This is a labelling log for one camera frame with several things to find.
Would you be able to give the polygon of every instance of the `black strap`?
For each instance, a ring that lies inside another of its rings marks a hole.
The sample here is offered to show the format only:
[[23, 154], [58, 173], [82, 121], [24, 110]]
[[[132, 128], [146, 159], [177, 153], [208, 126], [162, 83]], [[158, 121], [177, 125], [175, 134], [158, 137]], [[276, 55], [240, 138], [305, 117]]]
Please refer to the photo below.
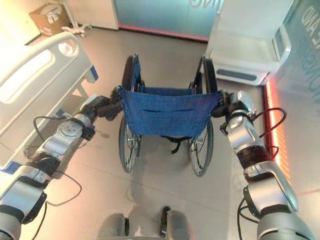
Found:
[[179, 151], [181, 142], [192, 138], [192, 137], [189, 137], [189, 136], [183, 136], [183, 137], [160, 136], [160, 137], [166, 138], [170, 142], [177, 144], [176, 148], [171, 151], [172, 154], [175, 154], [175, 153], [177, 153]]

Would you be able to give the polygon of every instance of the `floor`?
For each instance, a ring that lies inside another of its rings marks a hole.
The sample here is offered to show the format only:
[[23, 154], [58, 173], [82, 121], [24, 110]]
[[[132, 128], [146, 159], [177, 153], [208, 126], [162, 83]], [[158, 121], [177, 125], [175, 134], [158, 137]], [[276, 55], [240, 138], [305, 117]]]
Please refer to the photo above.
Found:
[[[139, 54], [147, 86], [186, 88], [207, 47], [186, 40], [101, 29], [88, 31], [80, 42], [99, 75], [95, 84], [83, 86], [89, 95], [105, 96], [121, 84], [125, 61], [132, 53]], [[218, 88], [245, 90], [262, 109], [258, 87], [218, 80]], [[183, 144], [172, 155], [175, 145], [158, 136], [144, 136], [133, 173], [125, 173], [118, 152], [121, 117], [112, 122], [103, 118], [95, 122], [95, 137], [75, 152], [66, 171], [81, 183], [82, 193], [63, 206], [48, 206], [37, 239], [94, 240], [104, 236], [108, 217], [115, 213], [129, 217], [131, 236], [157, 236], [164, 206], [186, 214], [197, 240], [237, 239], [236, 211], [245, 181], [229, 141], [219, 130], [224, 120], [212, 119], [213, 158], [205, 176], [196, 177], [187, 146]], [[255, 126], [263, 131], [262, 120], [257, 120]], [[57, 203], [78, 190], [75, 183], [62, 177], [53, 180], [46, 193], [49, 201]], [[22, 227], [22, 240], [31, 239], [43, 210], [31, 224]], [[243, 225], [243, 237], [254, 239], [256, 228]]]

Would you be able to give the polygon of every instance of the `black cable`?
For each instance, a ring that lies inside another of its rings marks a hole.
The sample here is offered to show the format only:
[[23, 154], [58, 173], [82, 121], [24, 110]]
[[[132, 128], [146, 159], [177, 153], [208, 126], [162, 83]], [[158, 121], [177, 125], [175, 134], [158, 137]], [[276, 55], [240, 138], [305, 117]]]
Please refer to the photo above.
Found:
[[238, 225], [238, 233], [239, 233], [239, 239], [242, 239], [242, 234], [241, 234], [241, 227], [240, 227], [240, 209], [242, 204], [244, 204], [245, 198], [243, 198], [238, 206], [238, 211], [237, 211], [237, 215], [236, 215], [236, 221], [237, 221], [237, 225]]
[[282, 124], [285, 119], [287, 118], [287, 112], [281, 108], [281, 107], [271, 107], [271, 108], [268, 108], [260, 113], [258, 113], [254, 119], [252, 121], [255, 121], [258, 117], [260, 117], [261, 115], [267, 113], [267, 112], [270, 112], [270, 111], [275, 111], [275, 110], [278, 110], [278, 111], [281, 111], [283, 113], [283, 116], [281, 118], [281, 120], [276, 124], [274, 125], [273, 127], [270, 127], [267, 131], [265, 131], [264, 133], [262, 133], [259, 137], [262, 138], [263, 136], [269, 134], [273, 129], [275, 129], [276, 127], [278, 127], [280, 124]]
[[63, 202], [60, 202], [60, 203], [52, 203], [52, 202], [46, 201], [49, 205], [54, 206], [54, 207], [58, 207], [58, 206], [61, 206], [61, 205], [66, 204], [66, 203], [72, 201], [73, 199], [75, 199], [76, 197], [78, 197], [79, 194], [80, 194], [81, 191], [82, 191], [82, 186], [81, 186], [81, 184], [80, 184], [77, 180], [75, 180], [73, 177], [69, 176], [68, 174], [66, 174], [66, 173], [64, 173], [64, 172], [62, 172], [62, 171], [55, 171], [55, 172], [56, 172], [56, 173], [61, 173], [61, 174], [65, 175], [65, 176], [67, 176], [69, 179], [71, 179], [72, 181], [74, 181], [74, 182], [79, 186], [79, 191], [78, 191], [78, 193], [77, 193], [76, 195], [74, 195], [73, 197], [69, 198], [69, 199], [66, 200], [66, 201], [63, 201]]
[[252, 218], [250, 218], [250, 217], [248, 217], [248, 216], [246, 216], [246, 215], [244, 215], [244, 214], [242, 213], [242, 211], [243, 211], [244, 209], [247, 209], [247, 208], [248, 208], [248, 206], [243, 206], [243, 207], [241, 207], [241, 208], [240, 208], [239, 215], [240, 215], [241, 217], [243, 217], [244, 219], [252, 222], [252, 223], [258, 224], [259, 221], [254, 220], [254, 219], [252, 219]]
[[33, 119], [33, 126], [34, 126], [34, 129], [36, 131], [36, 133], [38, 134], [38, 136], [41, 138], [42, 142], [45, 141], [44, 137], [42, 136], [41, 132], [39, 131], [39, 128], [37, 126], [37, 120], [38, 119], [51, 119], [51, 120], [62, 120], [62, 119], [65, 119], [66, 117], [65, 116], [62, 116], [62, 117], [55, 117], [55, 116], [36, 116], [34, 119]]
[[80, 187], [80, 190], [79, 190], [79, 192], [78, 192], [76, 195], [74, 195], [74, 196], [71, 197], [70, 199], [68, 199], [68, 200], [66, 200], [66, 201], [63, 201], [63, 202], [60, 202], [60, 203], [52, 203], [52, 202], [49, 202], [49, 201], [45, 201], [45, 203], [44, 203], [43, 216], [42, 216], [41, 222], [40, 222], [40, 224], [39, 224], [39, 226], [38, 226], [38, 228], [37, 228], [37, 230], [36, 230], [36, 232], [35, 232], [32, 240], [35, 240], [35, 239], [36, 239], [36, 237], [37, 237], [37, 235], [38, 235], [38, 233], [39, 233], [39, 231], [40, 231], [40, 229], [41, 229], [41, 227], [42, 227], [42, 224], [44, 223], [44, 220], [45, 220], [45, 217], [46, 217], [46, 213], [47, 213], [48, 204], [51, 205], [51, 206], [53, 206], [53, 207], [59, 207], [59, 206], [61, 206], [61, 205], [64, 205], [64, 204], [70, 202], [71, 200], [75, 199], [76, 197], [78, 197], [78, 195], [79, 195], [79, 194], [81, 193], [81, 191], [82, 191], [82, 186], [81, 186], [81, 184], [80, 184], [77, 180], [75, 180], [73, 177], [69, 176], [68, 174], [66, 174], [66, 173], [64, 173], [64, 172], [62, 172], [62, 171], [56, 171], [56, 173], [61, 173], [61, 174], [65, 175], [65, 176], [67, 176], [68, 178], [70, 178], [71, 180], [73, 180], [73, 181]]
[[266, 147], [270, 147], [270, 148], [275, 148], [275, 153], [272, 155], [272, 159], [274, 159], [277, 154], [279, 153], [279, 147], [278, 146], [273, 146], [273, 145], [265, 145]]
[[40, 229], [41, 229], [41, 226], [42, 226], [42, 224], [44, 223], [44, 220], [45, 220], [45, 217], [46, 217], [46, 213], [47, 213], [47, 202], [44, 203], [43, 216], [42, 216], [41, 222], [40, 222], [40, 224], [39, 224], [39, 226], [38, 226], [38, 228], [37, 228], [34, 236], [32, 237], [32, 240], [35, 240], [35, 239], [36, 239], [36, 237], [37, 237], [37, 235], [38, 235], [38, 233], [39, 233], [39, 231], [40, 231]]

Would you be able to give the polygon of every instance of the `wheelchair wheel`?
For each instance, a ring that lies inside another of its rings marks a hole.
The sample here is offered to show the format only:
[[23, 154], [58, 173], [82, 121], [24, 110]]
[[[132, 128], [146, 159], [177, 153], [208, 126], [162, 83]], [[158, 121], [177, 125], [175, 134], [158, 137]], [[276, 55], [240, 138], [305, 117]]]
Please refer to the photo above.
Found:
[[211, 162], [214, 149], [214, 131], [211, 120], [198, 137], [189, 141], [189, 158], [198, 177], [202, 177]]
[[127, 173], [131, 173], [140, 149], [139, 135], [133, 135], [127, 125], [125, 116], [122, 117], [119, 130], [119, 155], [122, 167]]

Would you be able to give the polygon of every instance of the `robotic arm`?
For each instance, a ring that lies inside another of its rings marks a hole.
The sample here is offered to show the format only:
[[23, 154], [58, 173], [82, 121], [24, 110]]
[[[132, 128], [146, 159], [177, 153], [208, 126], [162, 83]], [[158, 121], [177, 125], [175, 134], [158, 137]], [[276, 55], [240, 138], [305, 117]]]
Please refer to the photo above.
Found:
[[18, 240], [21, 224], [30, 223], [46, 201], [44, 189], [64, 160], [64, 156], [80, 138], [91, 140], [92, 125], [99, 109], [110, 105], [110, 99], [95, 94], [81, 106], [79, 113], [61, 123], [13, 175], [12, 182], [0, 196], [0, 240]]
[[285, 175], [268, 154], [253, 125], [256, 110], [244, 91], [223, 96], [213, 117], [225, 116], [220, 127], [237, 155], [248, 185], [244, 199], [258, 219], [258, 240], [314, 240], [308, 226], [296, 215], [297, 197]]
[[[116, 87], [110, 98], [93, 95], [79, 113], [59, 125], [36, 153], [21, 166], [13, 181], [0, 196], [0, 240], [18, 240], [21, 224], [31, 222], [39, 213], [47, 195], [44, 189], [78, 139], [90, 140], [97, 117], [112, 121], [123, 109]], [[260, 219], [258, 240], [314, 240], [308, 226], [295, 214], [297, 197], [279, 167], [272, 161], [260, 140], [253, 119], [256, 114], [250, 97], [243, 91], [223, 96], [212, 112], [225, 117], [220, 127], [236, 153], [248, 185], [243, 189], [250, 212]]]

